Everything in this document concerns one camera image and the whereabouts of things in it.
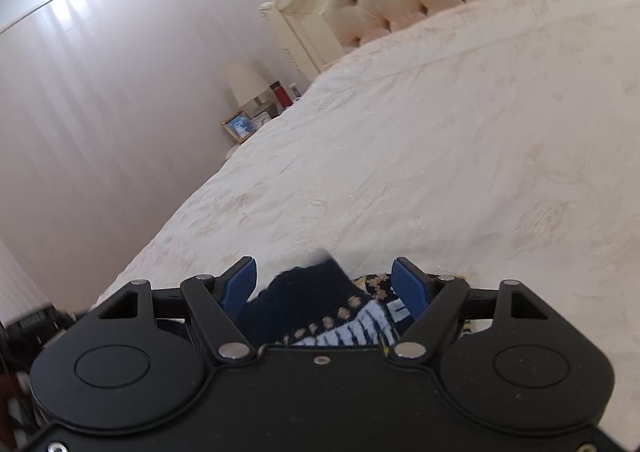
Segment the navy yellow patterned knit sweater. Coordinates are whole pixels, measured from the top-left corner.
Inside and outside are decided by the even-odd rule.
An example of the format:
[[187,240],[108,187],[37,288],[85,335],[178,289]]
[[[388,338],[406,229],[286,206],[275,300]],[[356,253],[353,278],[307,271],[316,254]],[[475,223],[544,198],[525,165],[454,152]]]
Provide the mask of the navy yellow patterned knit sweater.
[[[280,273],[257,296],[250,295],[236,327],[256,348],[392,348],[413,318],[396,295],[391,275],[351,279],[333,258],[323,257]],[[470,287],[460,333],[469,320],[490,319],[497,296],[495,290]]]

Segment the red bottle on nightstand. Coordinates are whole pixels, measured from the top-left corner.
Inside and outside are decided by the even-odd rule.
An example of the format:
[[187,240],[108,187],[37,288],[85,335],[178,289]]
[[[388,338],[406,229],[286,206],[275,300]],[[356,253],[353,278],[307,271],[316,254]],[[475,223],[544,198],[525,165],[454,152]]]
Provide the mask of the red bottle on nightstand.
[[290,96],[278,80],[270,85],[270,89],[273,92],[274,96],[278,99],[282,108],[289,108],[293,104]]

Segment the cream embroidered bedspread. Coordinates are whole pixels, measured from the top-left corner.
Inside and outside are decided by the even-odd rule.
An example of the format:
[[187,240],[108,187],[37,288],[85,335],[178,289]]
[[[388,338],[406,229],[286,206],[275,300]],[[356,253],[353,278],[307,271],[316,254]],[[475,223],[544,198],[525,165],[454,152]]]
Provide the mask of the cream embroidered bedspread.
[[174,287],[326,250],[517,279],[614,366],[639,441],[639,0],[479,0],[349,53],[262,127],[117,277]]

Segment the small alarm clock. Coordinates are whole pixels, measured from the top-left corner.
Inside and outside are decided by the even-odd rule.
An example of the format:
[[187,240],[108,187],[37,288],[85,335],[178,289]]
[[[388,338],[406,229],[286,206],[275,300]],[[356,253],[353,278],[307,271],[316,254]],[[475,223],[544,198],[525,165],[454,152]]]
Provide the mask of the small alarm clock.
[[271,115],[268,111],[260,112],[252,118],[252,124],[254,125],[256,130],[259,130],[266,123],[269,123],[272,120]]

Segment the cream carved bed frame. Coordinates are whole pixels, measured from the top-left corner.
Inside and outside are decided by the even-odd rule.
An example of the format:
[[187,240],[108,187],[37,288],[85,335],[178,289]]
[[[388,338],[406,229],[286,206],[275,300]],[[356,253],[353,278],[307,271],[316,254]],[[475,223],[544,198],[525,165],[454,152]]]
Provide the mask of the cream carved bed frame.
[[288,60],[311,82],[345,53],[326,19],[329,3],[284,0],[265,2],[259,8]]

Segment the white table lamp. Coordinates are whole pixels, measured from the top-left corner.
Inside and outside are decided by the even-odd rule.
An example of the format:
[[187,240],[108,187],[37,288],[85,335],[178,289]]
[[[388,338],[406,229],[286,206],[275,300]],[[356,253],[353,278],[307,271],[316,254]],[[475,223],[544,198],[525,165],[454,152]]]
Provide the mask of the white table lamp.
[[270,83],[246,62],[227,63],[224,78],[239,108],[259,100],[270,89]]

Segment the framed photo with blue picture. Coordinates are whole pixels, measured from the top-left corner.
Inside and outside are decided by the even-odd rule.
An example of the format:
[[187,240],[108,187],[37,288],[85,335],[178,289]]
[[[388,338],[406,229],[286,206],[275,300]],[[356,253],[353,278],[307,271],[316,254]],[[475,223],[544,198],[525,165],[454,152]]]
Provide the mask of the framed photo with blue picture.
[[225,120],[222,128],[237,144],[244,143],[257,131],[252,119],[244,111],[236,112]]

